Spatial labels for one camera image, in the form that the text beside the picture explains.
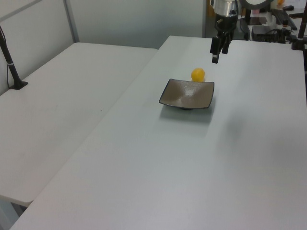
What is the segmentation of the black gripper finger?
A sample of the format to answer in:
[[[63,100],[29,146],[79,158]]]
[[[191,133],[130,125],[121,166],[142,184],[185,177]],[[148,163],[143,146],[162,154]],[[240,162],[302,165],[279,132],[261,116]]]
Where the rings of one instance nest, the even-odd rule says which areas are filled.
[[[232,34],[228,34],[228,35],[225,36],[224,44],[223,44],[223,48],[222,48],[222,53],[223,54],[227,54],[228,53],[228,49],[229,49],[229,46],[231,44],[232,39],[233,39],[233,35]]]
[[[217,64],[219,61],[221,40],[219,37],[213,37],[210,53],[212,54],[212,63]]]

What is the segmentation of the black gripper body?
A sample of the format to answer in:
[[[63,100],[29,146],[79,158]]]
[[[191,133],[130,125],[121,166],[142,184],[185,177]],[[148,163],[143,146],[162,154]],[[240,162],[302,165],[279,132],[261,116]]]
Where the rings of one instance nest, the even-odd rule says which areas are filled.
[[[217,31],[217,36],[224,36],[231,34],[237,23],[237,16],[226,17],[223,15],[216,14],[215,16],[215,29]]]

